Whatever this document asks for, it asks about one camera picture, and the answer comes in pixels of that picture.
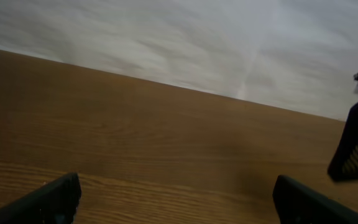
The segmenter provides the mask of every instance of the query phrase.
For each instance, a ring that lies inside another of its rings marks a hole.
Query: wooden surface
[[[76,224],[278,223],[279,174],[358,211],[326,175],[343,126],[0,51],[0,207],[75,171]]]

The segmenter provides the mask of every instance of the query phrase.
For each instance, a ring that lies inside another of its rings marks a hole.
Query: wooden table
[[[278,223],[279,174],[358,211],[326,174],[343,126],[0,51],[0,207],[75,171],[76,224]]]

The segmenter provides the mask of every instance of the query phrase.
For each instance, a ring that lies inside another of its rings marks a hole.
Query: white sheet
[[[0,49],[345,119],[358,0],[0,0]]]

